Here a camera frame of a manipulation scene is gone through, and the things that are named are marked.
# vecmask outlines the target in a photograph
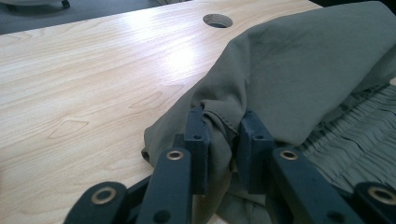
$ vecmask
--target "green cloth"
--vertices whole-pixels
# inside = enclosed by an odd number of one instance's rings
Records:
[[[231,148],[247,107],[276,141],[300,146],[319,124],[345,113],[351,94],[395,77],[395,27],[384,5],[366,2],[278,18],[232,40],[207,75],[145,131],[143,151],[155,166],[174,135],[184,133],[189,109],[204,108],[209,195],[194,196],[192,222],[206,223],[217,210],[232,223],[269,220],[264,196],[246,195],[231,171]]]

